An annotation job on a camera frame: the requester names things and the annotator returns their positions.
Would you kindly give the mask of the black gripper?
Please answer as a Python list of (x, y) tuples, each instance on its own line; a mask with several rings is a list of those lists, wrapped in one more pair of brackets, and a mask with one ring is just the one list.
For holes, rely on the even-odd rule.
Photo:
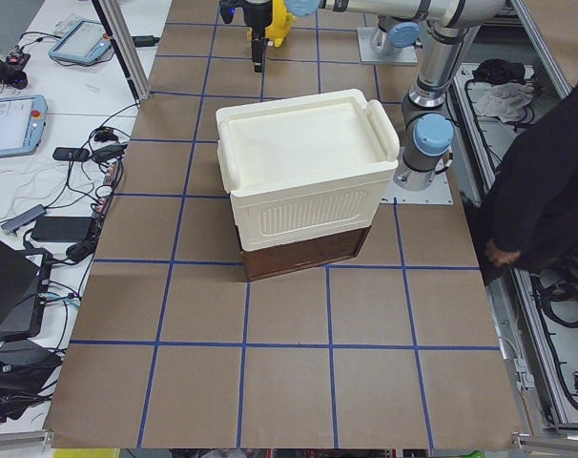
[(251, 28), (251, 55), (255, 73), (263, 73), (266, 51), (265, 29), (273, 20), (273, 1), (245, 1), (243, 17), (245, 24)]

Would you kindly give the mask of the person's hand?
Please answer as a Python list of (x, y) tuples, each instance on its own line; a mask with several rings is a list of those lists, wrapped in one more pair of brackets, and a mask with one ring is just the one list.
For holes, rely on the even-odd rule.
[(485, 244), (485, 257), (495, 267), (509, 266), (521, 256), (520, 251), (503, 251), (498, 248), (492, 239)]

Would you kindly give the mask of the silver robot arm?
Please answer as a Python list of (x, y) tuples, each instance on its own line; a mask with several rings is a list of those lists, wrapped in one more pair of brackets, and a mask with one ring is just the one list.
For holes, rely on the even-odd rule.
[(458, 70), (463, 54), (479, 28), (503, 3), (487, 0), (358, 0), (358, 1), (282, 1), (281, 6), (296, 17), (316, 10), (377, 14), (378, 27), (363, 29), (359, 36), (370, 38), (372, 63), (382, 63), (392, 51), (412, 45), (425, 25), (423, 62), (416, 82), (404, 98), (405, 130), (411, 135), (403, 152), (394, 181), (408, 191), (426, 189), (433, 177), (447, 171), (436, 168), (451, 141), (440, 151), (425, 144), (426, 135), (449, 126), (438, 114), (446, 92)]
[(412, 46), (419, 34), (420, 26), (412, 20), (379, 15), (370, 46), (377, 54), (391, 55)]

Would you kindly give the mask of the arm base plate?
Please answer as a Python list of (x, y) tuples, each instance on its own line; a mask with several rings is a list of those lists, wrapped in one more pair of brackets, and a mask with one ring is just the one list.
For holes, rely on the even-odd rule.
[(381, 204), (452, 205), (453, 197), (447, 172), (423, 179), (427, 174), (414, 174), (406, 169), (406, 176), (396, 173), (381, 197)]
[(379, 28), (357, 29), (360, 61), (365, 65), (416, 66), (416, 31), (402, 32), (397, 27), (384, 32)]

